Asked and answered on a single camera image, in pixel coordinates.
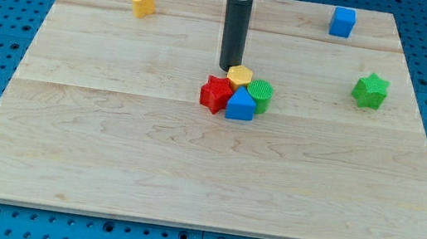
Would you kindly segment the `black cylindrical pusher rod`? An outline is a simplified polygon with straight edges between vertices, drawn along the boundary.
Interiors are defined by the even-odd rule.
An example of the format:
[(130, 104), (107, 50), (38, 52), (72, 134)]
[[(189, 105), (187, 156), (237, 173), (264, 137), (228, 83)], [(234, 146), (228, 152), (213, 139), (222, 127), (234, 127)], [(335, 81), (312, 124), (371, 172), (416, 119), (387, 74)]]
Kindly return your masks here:
[(254, 0), (227, 0), (222, 34), (220, 67), (227, 72), (240, 66), (244, 55), (252, 3)]

